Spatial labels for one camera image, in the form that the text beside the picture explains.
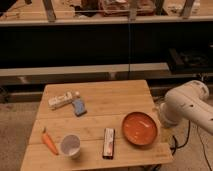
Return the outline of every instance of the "white cup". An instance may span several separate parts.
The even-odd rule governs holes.
[[[60,143],[61,153],[72,159],[80,155],[80,139],[76,135],[66,135]]]

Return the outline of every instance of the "black cable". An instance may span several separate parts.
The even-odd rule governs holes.
[[[176,151],[177,151],[178,141],[177,141],[177,139],[176,139],[176,137],[174,135],[172,136],[172,138],[173,138],[173,140],[175,142],[175,146],[174,147],[170,147],[170,149],[173,150],[172,155],[174,156]]]
[[[189,137],[190,137],[190,132],[191,132],[191,122],[188,121],[188,131],[187,131],[187,136],[186,136],[186,140],[182,145],[178,145],[178,140],[177,138],[173,135],[173,139],[175,141],[175,146],[174,147],[170,147],[171,150],[174,150],[173,153],[176,152],[177,149],[183,148],[187,145],[187,143],[189,142]]]
[[[186,144],[187,144],[187,143],[188,143],[188,141],[189,141],[190,131],[191,131],[191,122],[190,122],[190,121],[188,121],[188,131],[187,131],[187,137],[186,137],[186,140],[185,140],[185,142],[183,143],[183,145],[178,146],[178,147],[177,147],[177,149],[179,149],[179,148],[183,148],[183,147],[185,147],[185,146],[186,146]]]
[[[200,142],[202,144],[203,154],[204,154],[204,158],[206,160],[206,163],[207,163],[207,165],[209,167],[209,170],[212,171],[211,165],[210,165],[209,160],[208,160],[207,155],[206,155],[206,150],[205,150],[205,146],[204,146],[203,140],[202,140],[201,135],[199,133],[199,127],[198,126],[197,126],[197,134],[198,134],[198,137],[199,137]]]

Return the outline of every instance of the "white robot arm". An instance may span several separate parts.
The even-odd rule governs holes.
[[[200,81],[190,81],[169,90],[160,105],[159,119],[166,127],[177,125],[184,117],[213,135],[213,107],[204,102],[208,87]]]

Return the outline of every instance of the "carrot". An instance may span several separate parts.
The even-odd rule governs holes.
[[[53,152],[53,154],[58,155],[58,150],[52,140],[52,138],[49,136],[49,134],[46,132],[46,127],[44,128],[43,132],[42,132],[42,137],[41,137],[42,141],[44,144],[46,144],[46,146]]]

